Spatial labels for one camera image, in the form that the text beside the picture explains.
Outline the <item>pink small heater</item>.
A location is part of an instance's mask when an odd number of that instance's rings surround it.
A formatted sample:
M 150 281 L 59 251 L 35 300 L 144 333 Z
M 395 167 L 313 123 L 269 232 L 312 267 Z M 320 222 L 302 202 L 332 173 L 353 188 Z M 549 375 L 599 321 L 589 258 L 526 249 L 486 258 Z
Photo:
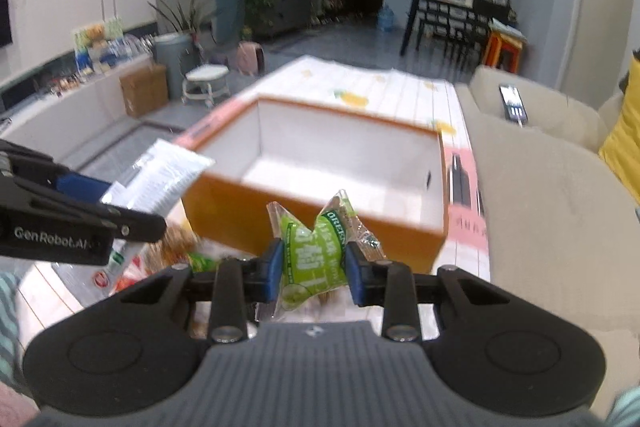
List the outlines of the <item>pink small heater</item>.
M 262 46 L 253 41 L 241 41 L 236 50 L 236 66 L 243 75 L 262 75 L 265 70 Z

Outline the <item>blue water jug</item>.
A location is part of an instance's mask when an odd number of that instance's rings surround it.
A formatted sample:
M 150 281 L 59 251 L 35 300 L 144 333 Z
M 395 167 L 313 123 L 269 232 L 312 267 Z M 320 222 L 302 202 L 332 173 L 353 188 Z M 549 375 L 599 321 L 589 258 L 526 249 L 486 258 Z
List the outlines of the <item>blue water jug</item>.
M 379 31 L 391 32 L 395 26 L 395 14 L 388 4 L 384 4 L 378 11 L 376 28 Z

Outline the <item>green snack packet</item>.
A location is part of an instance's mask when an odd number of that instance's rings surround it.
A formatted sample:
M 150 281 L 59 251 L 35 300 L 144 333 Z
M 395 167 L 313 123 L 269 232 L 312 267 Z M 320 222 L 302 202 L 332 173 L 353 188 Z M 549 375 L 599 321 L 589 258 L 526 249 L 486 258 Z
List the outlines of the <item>green snack packet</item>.
M 278 202 L 270 202 L 267 210 L 273 236 L 283 243 L 275 320 L 347 284 L 348 244 L 356 244 L 369 261 L 386 258 L 381 242 L 360 220 L 345 191 L 320 210 L 311 229 Z

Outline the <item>beige sofa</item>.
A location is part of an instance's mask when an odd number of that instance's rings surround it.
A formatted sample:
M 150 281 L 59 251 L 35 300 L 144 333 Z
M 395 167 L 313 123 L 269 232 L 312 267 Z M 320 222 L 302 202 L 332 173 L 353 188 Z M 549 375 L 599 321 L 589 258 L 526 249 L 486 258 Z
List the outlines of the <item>beige sofa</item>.
M 506 120 L 500 84 L 528 116 Z M 620 113 L 480 66 L 456 87 L 488 233 L 492 283 L 596 337 L 606 358 L 592 409 L 605 417 L 639 384 L 639 206 L 598 150 Z

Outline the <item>orange stool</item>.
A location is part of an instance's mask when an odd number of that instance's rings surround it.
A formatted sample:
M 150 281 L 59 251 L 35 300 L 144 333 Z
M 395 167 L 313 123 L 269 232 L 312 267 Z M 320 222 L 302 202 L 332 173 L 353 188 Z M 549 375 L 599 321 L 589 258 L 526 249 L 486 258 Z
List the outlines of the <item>orange stool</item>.
M 506 60 L 506 71 L 517 74 L 520 70 L 521 58 L 526 45 L 522 38 L 505 34 L 493 29 L 482 58 L 482 64 L 491 68 L 498 68 Z

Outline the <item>orange cardboard box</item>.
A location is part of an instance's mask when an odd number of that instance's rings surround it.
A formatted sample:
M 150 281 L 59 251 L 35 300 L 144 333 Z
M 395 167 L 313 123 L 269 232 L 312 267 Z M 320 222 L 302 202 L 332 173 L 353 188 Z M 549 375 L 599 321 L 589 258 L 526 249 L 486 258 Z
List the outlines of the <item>orange cardboard box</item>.
M 215 161 L 182 198 L 206 239 L 259 255 L 272 239 L 270 202 L 312 225 L 345 191 L 390 259 L 427 273 L 445 244 L 444 146 L 431 129 L 260 96 L 220 106 L 178 143 Z

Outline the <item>dark dining table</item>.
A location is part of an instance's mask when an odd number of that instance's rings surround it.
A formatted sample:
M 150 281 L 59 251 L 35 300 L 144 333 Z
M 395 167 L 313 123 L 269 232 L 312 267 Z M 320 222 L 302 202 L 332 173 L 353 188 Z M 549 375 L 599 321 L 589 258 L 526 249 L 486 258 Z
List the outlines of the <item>dark dining table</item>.
M 480 62 L 487 50 L 492 20 L 508 24 L 516 21 L 509 1 L 502 3 L 487 0 L 411 0 L 407 23 L 402 36 L 399 55 L 404 56 L 417 30 L 416 50 L 420 48 L 425 33 L 445 43 L 445 50 L 454 46 L 461 56 L 471 51 L 478 53 Z

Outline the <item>white printed snack bag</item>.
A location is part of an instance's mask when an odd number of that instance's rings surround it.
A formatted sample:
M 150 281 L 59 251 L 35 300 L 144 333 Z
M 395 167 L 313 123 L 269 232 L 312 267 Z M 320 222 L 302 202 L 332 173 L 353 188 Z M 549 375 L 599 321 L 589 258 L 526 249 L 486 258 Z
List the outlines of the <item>white printed snack bag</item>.
M 103 204 L 167 217 L 212 158 L 157 140 L 101 197 Z

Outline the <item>red silver snack bag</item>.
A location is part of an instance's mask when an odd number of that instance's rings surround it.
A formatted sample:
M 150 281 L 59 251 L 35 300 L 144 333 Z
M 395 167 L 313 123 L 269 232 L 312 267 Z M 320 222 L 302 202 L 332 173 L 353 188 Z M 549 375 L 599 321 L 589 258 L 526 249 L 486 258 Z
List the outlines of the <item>red silver snack bag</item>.
M 107 264 L 103 267 L 53 263 L 52 268 L 81 306 L 88 307 L 114 291 L 117 281 L 144 247 L 145 243 L 116 239 Z

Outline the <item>checkered lemon tablecloth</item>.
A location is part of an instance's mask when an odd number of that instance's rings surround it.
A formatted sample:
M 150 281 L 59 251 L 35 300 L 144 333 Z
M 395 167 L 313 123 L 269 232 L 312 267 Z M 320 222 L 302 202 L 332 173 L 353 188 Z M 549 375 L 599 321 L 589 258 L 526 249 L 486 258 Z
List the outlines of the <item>checkered lemon tablecloth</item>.
M 117 182 L 107 200 L 154 202 L 224 251 L 254 255 L 271 241 L 270 204 L 312 225 L 342 195 L 387 258 L 416 273 L 490 275 L 475 160 L 447 81 L 302 57 L 215 108 L 171 152 L 201 169 L 181 197 L 161 198 L 148 176 L 142 188 Z

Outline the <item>potted green plant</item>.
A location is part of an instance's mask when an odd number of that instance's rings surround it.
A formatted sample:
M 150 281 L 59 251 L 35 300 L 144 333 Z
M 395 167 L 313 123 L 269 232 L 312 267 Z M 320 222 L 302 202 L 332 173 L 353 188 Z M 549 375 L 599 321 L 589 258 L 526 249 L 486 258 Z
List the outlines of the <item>potted green plant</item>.
M 189 0 L 186 5 L 178 2 L 175 6 L 165 0 L 149 2 L 149 7 L 169 27 L 179 34 L 189 35 L 194 42 L 199 42 L 201 34 L 213 30 L 214 20 L 224 9 L 214 8 L 214 0 Z

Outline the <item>brown cardboard box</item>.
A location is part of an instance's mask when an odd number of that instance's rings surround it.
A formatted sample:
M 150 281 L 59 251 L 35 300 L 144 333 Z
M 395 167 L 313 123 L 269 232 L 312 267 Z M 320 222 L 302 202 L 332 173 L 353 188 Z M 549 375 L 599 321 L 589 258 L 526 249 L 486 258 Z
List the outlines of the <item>brown cardboard box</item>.
M 122 88 L 126 114 L 139 118 L 168 103 L 166 67 L 152 64 L 122 76 Z

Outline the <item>white tv cabinet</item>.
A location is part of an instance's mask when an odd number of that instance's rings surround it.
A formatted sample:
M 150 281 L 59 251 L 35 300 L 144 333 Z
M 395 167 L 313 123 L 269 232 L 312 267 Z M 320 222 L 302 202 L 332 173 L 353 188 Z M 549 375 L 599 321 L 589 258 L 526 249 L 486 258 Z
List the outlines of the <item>white tv cabinet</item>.
M 120 78 L 150 66 L 143 54 L 61 96 L 36 98 L 10 119 L 1 139 L 60 160 L 126 116 Z

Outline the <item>orange noodle snack bag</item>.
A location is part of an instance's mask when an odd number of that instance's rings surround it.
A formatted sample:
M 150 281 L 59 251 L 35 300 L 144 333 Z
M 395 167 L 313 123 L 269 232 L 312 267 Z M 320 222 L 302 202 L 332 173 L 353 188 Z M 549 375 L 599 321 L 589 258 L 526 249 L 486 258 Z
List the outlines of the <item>orange noodle snack bag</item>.
M 160 272 L 173 265 L 190 265 L 190 254 L 194 253 L 200 238 L 190 229 L 181 225 L 167 225 L 162 239 L 146 246 L 142 256 L 148 274 Z

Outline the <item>black smartphone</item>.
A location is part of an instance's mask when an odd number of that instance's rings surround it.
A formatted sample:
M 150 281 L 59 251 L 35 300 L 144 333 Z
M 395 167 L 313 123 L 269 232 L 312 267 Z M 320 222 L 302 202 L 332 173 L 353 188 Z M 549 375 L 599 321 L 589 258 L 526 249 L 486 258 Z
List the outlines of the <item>black smartphone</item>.
M 500 84 L 499 93 L 506 120 L 514 122 L 520 127 L 528 124 L 528 116 L 518 88 L 510 84 Z

